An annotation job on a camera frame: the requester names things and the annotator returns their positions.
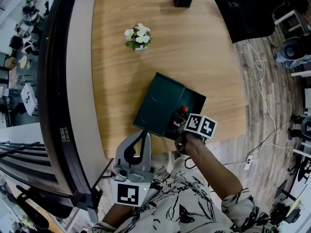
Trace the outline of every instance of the white cable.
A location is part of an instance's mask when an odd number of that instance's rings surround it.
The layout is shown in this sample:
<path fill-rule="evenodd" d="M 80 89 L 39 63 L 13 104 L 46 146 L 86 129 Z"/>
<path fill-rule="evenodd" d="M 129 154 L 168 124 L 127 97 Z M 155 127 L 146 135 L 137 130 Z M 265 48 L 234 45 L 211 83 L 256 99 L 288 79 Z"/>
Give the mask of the white cable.
<path fill-rule="evenodd" d="M 259 87 L 259 83 L 263 80 L 264 75 L 266 74 L 266 67 L 265 67 L 265 65 L 264 65 L 264 62 L 260 59 L 258 53 L 253 49 L 252 45 L 248 42 L 248 40 L 246 40 L 246 42 L 248 43 L 248 45 L 251 47 L 251 49 L 254 51 L 254 53 L 255 53 L 255 54 L 257 55 L 257 57 L 258 57 L 258 59 L 255 61 L 255 66 L 256 66 L 257 70 L 258 70 L 258 71 L 263 71 L 263 76 L 262 76 L 261 79 L 259 79 L 259 81 L 258 81 L 258 83 L 257 83 L 257 86 L 258 86 L 258 90 L 259 90 L 259 92 L 260 92 L 260 94 L 261 94 L 261 96 L 262 96 L 264 105 L 266 106 L 267 111 L 268 111 L 268 113 L 269 113 L 269 116 L 271 117 L 271 119 L 272 119 L 272 121 L 273 121 L 273 124 L 274 124 L 274 132 L 273 132 L 273 135 L 272 135 L 272 137 L 270 138 L 270 140 L 269 140 L 269 141 L 263 142 L 259 150 L 254 150 L 254 151 L 252 151 L 251 153 L 249 153 L 249 155 L 250 155 L 250 154 L 253 155 L 254 152 L 259 151 L 259 156 L 258 156 L 258 158 L 257 158 L 257 159 L 259 159 L 259 158 L 260 158 L 260 155 L 261 155 L 262 147 L 263 147 L 264 145 L 270 145 L 270 144 L 271 144 L 271 145 L 273 145 L 273 146 L 275 146 L 275 147 L 278 147 L 278 148 L 280 148 L 280 149 L 294 148 L 294 147 L 292 147 L 292 146 L 280 147 L 280 146 L 275 145 L 275 144 L 273 144 L 273 143 L 271 142 L 271 140 L 273 139 L 273 137 L 274 137 L 275 134 L 276 134 L 276 121 L 274 120 L 273 116 L 271 115 L 270 110 L 269 110 L 268 105 L 267 105 L 267 102 L 266 102 L 266 99 L 264 98 L 264 96 L 263 96 L 263 94 L 262 94 L 262 92 L 261 92 L 261 89 L 260 89 L 260 87 Z M 262 64 L 262 69 L 260 69 L 260 68 L 258 67 L 258 62 L 260 62 L 260 63 Z"/>
<path fill-rule="evenodd" d="M 307 137 L 307 139 L 310 138 L 310 136 L 308 136 L 308 135 L 306 135 L 305 133 L 303 133 L 303 131 L 301 131 L 301 132 L 302 132 L 302 134 L 304 134 L 304 135 Z"/>

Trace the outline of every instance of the potted plant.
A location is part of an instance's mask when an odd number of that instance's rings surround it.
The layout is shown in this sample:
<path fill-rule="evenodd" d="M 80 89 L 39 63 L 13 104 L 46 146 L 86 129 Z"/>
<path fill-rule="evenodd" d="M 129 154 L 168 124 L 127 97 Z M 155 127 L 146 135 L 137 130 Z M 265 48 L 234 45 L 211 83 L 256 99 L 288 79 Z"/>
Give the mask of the potted plant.
<path fill-rule="evenodd" d="M 138 23 L 131 29 L 125 30 L 124 34 L 126 39 L 130 40 L 125 45 L 136 51 L 146 49 L 152 42 L 150 29 L 141 23 Z"/>

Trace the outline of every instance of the dark green box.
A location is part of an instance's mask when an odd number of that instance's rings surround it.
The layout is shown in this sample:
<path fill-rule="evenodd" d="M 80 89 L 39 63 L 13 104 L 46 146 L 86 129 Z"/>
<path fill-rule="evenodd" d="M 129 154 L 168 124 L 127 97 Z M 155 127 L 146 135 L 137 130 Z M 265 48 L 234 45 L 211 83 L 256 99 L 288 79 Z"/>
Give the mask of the dark green box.
<path fill-rule="evenodd" d="M 187 115 L 200 114 L 205 99 L 205 96 L 186 88 L 184 84 L 157 72 L 133 124 L 158 136 L 176 140 L 174 112 L 185 105 L 188 107 Z"/>

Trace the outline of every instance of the hand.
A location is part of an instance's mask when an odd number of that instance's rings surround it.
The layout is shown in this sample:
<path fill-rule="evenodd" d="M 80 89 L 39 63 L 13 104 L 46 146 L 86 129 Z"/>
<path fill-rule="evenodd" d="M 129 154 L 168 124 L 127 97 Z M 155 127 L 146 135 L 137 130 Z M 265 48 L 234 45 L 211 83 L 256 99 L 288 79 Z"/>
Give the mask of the hand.
<path fill-rule="evenodd" d="M 193 133 L 186 134 L 187 143 L 185 145 L 185 150 L 188 155 L 191 155 L 193 152 L 205 148 L 201 138 Z"/>

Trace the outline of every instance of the small white pot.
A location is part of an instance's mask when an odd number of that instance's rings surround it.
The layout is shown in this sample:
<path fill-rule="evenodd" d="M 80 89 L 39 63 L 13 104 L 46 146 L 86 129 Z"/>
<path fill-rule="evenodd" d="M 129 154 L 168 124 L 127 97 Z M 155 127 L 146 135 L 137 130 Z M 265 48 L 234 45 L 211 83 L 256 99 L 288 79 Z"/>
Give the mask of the small white pot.
<path fill-rule="evenodd" d="M 148 46 L 141 45 L 140 48 L 135 49 L 135 51 L 139 51 L 139 50 L 144 50 L 146 49 Z"/>

